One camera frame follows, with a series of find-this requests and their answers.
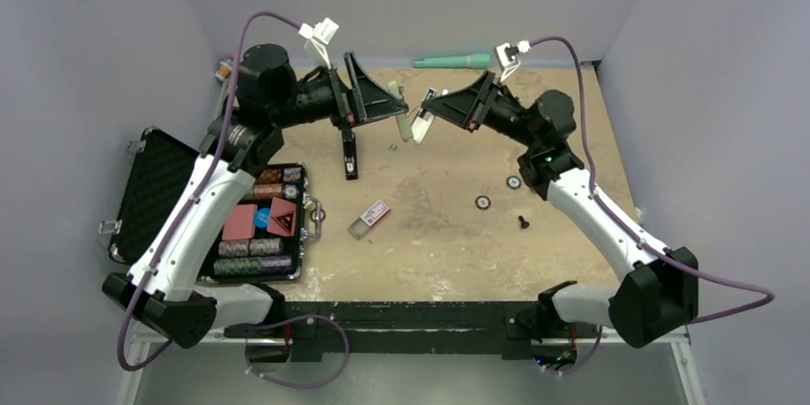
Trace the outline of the green staple case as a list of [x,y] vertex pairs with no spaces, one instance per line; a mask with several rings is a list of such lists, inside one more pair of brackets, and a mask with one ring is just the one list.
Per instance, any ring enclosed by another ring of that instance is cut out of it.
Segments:
[[[404,87],[398,84],[395,80],[388,83],[387,89],[390,94],[404,99]],[[449,93],[449,90],[443,89],[441,91],[434,88],[429,88],[423,100],[432,99],[437,96],[444,96]],[[399,134],[403,142],[411,141],[415,145],[420,145],[426,138],[429,130],[431,129],[436,116],[430,112],[417,108],[407,114],[396,115],[395,121],[399,130]]]

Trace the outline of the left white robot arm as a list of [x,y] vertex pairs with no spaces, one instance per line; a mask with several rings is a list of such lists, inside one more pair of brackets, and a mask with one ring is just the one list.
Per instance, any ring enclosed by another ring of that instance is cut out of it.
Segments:
[[351,130],[408,113],[407,103],[371,79],[354,53],[345,53],[344,62],[347,82],[323,66],[298,79],[285,48],[246,50],[232,74],[238,104],[209,125],[164,225],[128,271],[112,272],[102,284],[126,320],[184,349],[225,325],[225,299],[201,294],[198,276],[226,218],[283,146],[284,129],[327,119]]

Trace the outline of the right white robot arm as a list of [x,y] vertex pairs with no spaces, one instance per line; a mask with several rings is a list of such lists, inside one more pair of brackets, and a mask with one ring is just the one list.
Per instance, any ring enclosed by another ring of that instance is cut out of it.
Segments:
[[425,98],[419,111],[468,132],[486,126],[525,145],[518,158],[523,183],[565,214],[615,273],[614,288],[568,281],[540,293],[533,329],[558,335],[586,323],[642,348],[696,318],[698,262],[688,248],[672,249],[647,233],[598,187],[567,142],[574,112],[573,99],[558,90],[523,107],[491,72],[462,90]]

